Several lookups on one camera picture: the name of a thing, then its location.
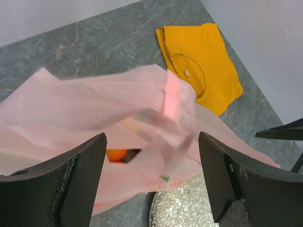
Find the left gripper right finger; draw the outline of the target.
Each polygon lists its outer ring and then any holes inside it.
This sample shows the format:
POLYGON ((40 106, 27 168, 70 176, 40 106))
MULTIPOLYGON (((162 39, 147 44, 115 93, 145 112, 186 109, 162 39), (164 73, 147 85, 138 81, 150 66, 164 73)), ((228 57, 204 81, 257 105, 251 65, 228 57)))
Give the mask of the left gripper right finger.
POLYGON ((201 132, 199 152, 215 223, 235 201, 253 227, 303 225, 303 176, 270 166, 201 132))

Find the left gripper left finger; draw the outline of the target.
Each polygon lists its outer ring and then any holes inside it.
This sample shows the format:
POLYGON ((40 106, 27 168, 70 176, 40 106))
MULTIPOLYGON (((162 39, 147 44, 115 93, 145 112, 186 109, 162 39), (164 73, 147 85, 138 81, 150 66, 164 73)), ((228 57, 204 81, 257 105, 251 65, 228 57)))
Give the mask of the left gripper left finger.
POLYGON ((87 227, 106 157, 98 134, 38 165, 0 177, 2 227, 87 227))

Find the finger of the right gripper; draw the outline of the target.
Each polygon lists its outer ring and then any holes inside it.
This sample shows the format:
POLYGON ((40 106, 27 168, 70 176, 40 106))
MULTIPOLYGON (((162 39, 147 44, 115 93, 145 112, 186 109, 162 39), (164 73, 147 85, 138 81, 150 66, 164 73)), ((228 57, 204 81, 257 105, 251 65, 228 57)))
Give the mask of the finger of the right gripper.
POLYGON ((256 138, 274 139, 274 140, 303 140, 303 119, 296 120, 286 125, 258 131, 256 138))
POLYGON ((293 173, 302 173, 303 172, 303 153, 298 157, 296 163, 291 169, 293 173))

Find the speckled glass plate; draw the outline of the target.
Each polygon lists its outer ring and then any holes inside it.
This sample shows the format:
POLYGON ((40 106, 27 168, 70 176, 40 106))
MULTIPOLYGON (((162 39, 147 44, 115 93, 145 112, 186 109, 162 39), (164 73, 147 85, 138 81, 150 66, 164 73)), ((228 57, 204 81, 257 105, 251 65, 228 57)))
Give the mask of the speckled glass plate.
POLYGON ((197 174, 174 189, 156 192, 149 226, 218 227, 213 220, 203 174, 197 174))

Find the pink plastic bag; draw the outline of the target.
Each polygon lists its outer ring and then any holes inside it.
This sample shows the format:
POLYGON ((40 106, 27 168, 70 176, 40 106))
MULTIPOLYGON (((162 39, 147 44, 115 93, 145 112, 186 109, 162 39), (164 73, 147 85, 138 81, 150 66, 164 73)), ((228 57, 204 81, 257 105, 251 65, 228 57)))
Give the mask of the pink plastic bag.
POLYGON ((41 68, 0 104, 0 172, 10 175, 104 133, 108 149, 139 153, 126 164, 105 161, 97 214, 141 192, 176 188, 201 173, 200 132, 276 165, 195 97, 188 83, 158 65, 69 80, 41 68))

